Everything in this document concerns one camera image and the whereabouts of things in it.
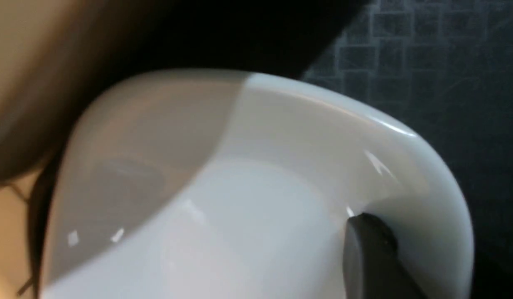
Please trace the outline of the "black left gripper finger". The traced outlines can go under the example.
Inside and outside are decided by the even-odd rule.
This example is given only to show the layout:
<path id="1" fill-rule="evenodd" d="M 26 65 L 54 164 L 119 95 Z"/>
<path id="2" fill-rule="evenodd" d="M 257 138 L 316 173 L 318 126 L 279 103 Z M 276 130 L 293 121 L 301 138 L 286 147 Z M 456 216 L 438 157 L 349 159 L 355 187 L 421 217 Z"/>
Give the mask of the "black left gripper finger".
<path id="1" fill-rule="evenodd" d="M 348 299 L 427 297 L 398 258 L 392 230 L 372 214 L 347 219 L 342 274 Z"/>

